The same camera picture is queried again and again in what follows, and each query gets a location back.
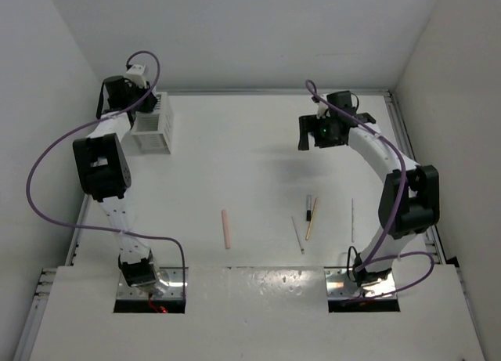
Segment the pink makeup stick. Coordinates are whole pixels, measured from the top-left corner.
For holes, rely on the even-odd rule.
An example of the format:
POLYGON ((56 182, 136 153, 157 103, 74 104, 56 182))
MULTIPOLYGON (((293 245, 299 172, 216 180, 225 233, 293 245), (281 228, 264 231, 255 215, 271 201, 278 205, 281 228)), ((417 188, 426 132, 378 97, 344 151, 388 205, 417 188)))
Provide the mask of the pink makeup stick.
POLYGON ((231 237, 229 232, 228 214, 227 210, 225 209, 222 210, 222 228, 223 228, 225 249, 229 250, 231 248, 231 237))

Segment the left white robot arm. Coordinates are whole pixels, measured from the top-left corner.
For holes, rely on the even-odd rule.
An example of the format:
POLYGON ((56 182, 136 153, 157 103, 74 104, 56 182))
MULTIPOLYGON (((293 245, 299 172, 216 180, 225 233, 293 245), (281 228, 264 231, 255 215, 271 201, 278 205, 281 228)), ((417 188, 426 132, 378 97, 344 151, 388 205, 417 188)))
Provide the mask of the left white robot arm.
POLYGON ((125 74, 103 80, 96 128, 72 147, 81 188, 104 211, 118 246, 118 267, 129 287, 149 293, 157 283, 153 253, 138 236, 130 234, 133 216, 128 189, 132 185, 121 141, 132 129, 138 112, 149 113, 157 104, 143 74, 125 74))

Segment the thin grey makeup pencil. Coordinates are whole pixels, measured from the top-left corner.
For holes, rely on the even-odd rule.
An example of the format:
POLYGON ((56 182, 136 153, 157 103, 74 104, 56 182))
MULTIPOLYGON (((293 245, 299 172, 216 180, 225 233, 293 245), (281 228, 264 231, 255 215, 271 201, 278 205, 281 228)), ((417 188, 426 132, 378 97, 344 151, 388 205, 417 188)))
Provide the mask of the thin grey makeup pencil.
POLYGON ((302 244, 302 241, 301 241, 301 236, 300 236, 300 233, 299 233, 299 229, 297 227, 297 223, 295 221, 295 218, 294 216, 291 216, 291 221, 293 223, 293 227, 294 227, 294 232, 295 232, 295 235, 296 235, 296 238, 297 238, 297 242, 298 242, 298 246, 300 248, 300 251, 301 251, 301 254, 304 255, 305 254, 305 248, 302 244))

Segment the black silver eyeliner pen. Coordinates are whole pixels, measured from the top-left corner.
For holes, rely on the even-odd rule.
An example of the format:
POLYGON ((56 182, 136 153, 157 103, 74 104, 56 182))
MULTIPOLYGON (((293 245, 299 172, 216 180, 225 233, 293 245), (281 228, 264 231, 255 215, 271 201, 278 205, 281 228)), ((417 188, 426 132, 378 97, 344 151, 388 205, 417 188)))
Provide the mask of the black silver eyeliner pen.
POLYGON ((306 221, 310 222, 312 219, 312 195, 306 197, 306 221))

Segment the thin white makeup stick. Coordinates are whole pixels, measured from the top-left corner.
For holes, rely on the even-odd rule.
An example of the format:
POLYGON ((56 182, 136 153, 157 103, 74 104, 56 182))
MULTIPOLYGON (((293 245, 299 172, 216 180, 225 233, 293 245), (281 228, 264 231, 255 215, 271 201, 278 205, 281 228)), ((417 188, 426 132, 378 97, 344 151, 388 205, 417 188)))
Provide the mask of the thin white makeup stick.
POLYGON ((354 198, 351 199, 351 243, 355 242, 354 236, 354 225, 355 225, 355 217, 354 217, 354 198))

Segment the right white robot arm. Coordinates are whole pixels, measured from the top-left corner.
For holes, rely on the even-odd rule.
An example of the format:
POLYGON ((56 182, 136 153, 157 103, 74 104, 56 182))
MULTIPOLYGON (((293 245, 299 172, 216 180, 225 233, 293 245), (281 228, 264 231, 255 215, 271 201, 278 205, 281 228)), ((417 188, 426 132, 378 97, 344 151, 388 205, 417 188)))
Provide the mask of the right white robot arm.
POLYGON ((360 251, 348 274, 358 286, 383 279, 395 259, 417 235, 440 217, 439 174, 432 165, 407 157, 380 130, 376 119, 359 113, 349 91, 312 94, 315 114, 299 118, 298 149, 348 146, 358 153, 383 183, 377 217, 380 228, 360 251))

